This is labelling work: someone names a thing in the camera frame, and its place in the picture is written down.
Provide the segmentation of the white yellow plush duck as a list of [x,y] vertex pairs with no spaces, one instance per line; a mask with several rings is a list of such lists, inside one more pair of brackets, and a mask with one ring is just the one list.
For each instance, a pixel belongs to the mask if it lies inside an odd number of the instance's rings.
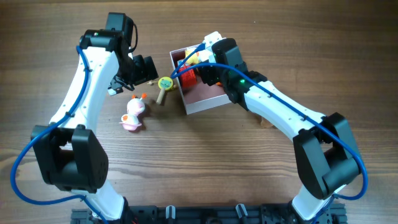
[[212,52],[209,50],[202,50],[199,52],[194,53],[192,56],[188,57],[195,49],[194,48],[188,48],[185,50],[185,58],[186,64],[188,65],[196,65],[200,62],[204,62],[210,58],[212,55]]

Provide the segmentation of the red toy fire truck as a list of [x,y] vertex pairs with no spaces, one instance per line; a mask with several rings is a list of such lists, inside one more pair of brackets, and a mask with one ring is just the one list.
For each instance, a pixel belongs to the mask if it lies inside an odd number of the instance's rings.
[[[183,60],[181,59],[177,62],[178,62],[178,65],[180,65],[183,62]],[[178,72],[181,72],[190,67],[191,67],[191,65],[185,63],[184,65],[182,65],[179,68]],[[196,76],[194,70],[189,70],[189,71],[183,73],[182,75],[179,76],[178,79],[179,79],[179,82],[183,89],[191,88],[197,84],[197,76]]]

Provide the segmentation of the white pink-lined cardboard box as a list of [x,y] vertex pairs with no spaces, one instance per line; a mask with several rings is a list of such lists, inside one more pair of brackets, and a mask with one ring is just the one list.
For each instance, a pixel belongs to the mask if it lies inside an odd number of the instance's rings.
[[209,86],[203,83],[198,69],[194,69],[194,71],[197,76],[197,84],[191,88],[183,89],[179,79],[175,79],[180,89],[186,114],[193,114],[231,103],[221,86],[217,84]]

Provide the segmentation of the brown plush toy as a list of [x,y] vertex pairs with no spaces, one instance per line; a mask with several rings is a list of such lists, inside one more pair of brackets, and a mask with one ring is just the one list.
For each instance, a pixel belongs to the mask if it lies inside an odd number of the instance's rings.
[[260,126],[262,128],[269,129],[269,128],[273,128],[274,127],[274,125],[270,121],[268,121],[267,119],[265,119],[261,115],[254,113],[254,116],[259,121],[259,124],[260,124]]

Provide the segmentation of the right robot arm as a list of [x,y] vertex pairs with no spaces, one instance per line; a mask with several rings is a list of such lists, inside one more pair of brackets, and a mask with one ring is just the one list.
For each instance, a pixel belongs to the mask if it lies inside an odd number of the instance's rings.
[[302,187],[287,205],[267,208],[262,219],[341,223],[341,207],[334,200],[357,200],[368,186],[366,168],[345,117],[312,111],[284,95],[264,75],[248,70],[232,38],[206,39],[197,52],[203,83],[221,83],[232,103],[262,116],[293,142]]

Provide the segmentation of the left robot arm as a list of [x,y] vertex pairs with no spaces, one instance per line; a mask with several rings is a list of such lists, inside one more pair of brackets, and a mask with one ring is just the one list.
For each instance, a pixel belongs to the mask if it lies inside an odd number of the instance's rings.
[[129,223],[127,200],[106,179],[108,156],[95,132],[106,94],[133,90],[158,77],[152,57],[134,56],[137,30],[124,13],[110,12],[104,29],[80,38],[76,74],[48,126],[32,130],[33,149],[46,184],[81,195],[100,223]]

